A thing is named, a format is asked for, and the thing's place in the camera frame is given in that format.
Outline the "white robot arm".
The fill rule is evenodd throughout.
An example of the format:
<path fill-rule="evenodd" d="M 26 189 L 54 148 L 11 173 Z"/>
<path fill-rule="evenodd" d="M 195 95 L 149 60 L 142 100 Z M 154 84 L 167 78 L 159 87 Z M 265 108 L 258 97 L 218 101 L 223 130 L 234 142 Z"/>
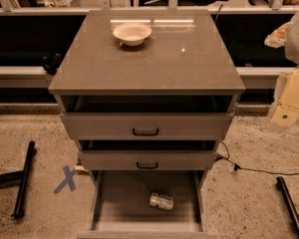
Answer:
<path fill-rule="evenodd" d="M 296 64 L 291 73 L 281 73 L 276 81 L 274 102 L 268 118 L 270 129 L 282 131 L 299 120 L 299 11 L 291 20 L 270 34 L 265 45 L 284 47 L 287 60 Z"/>

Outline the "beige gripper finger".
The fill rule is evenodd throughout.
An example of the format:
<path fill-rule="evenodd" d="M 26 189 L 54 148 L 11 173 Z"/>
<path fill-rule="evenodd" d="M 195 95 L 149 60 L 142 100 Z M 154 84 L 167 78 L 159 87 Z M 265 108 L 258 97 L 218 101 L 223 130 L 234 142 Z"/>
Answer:
<path fill-rule="evenodd" d="M 284 23 L 276 30 L 274 30 L 270 35 L 268 35 L 264 41 L 264 44 L 271 48 L 280 48 L 285 45 L 287 30 L 290 23 Z"/>
<path fill-rule="evenodd" d="M 277 79 L 274 102 L 269 112 L 269 129 L 280 132 L 299 120 L 299 66 L 291 73 L 281 73 Z"/>

